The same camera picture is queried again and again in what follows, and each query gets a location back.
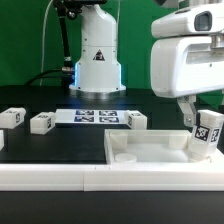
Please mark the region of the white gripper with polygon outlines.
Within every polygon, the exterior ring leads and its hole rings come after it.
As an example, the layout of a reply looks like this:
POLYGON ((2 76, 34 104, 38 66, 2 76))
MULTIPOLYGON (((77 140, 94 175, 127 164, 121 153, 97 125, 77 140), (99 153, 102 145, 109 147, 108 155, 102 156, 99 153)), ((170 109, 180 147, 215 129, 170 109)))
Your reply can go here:
POLYGON ((224 3, 179 9, 155 20, 151 33, 151 87, 160 97, 178 97, 184 125, 193 127, 191 94, 224 89, 224 3))

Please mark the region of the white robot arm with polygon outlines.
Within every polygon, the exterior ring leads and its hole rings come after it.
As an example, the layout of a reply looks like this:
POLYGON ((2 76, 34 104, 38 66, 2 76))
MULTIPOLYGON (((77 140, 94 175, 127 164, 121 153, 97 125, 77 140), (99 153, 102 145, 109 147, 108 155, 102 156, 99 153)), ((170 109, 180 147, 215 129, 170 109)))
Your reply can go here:
MULTIPOLYGON (((117 23, 97 3, 82 7, 82 53, 70 90, 88 98, 107 98, 126 89, 117 61, 117 23)), ((202 114, 196 95, 224 90, 224 0, 189 0, 189 5, 155 20, 150 81, 159 97, 176 98, 184 124, 202 114)))

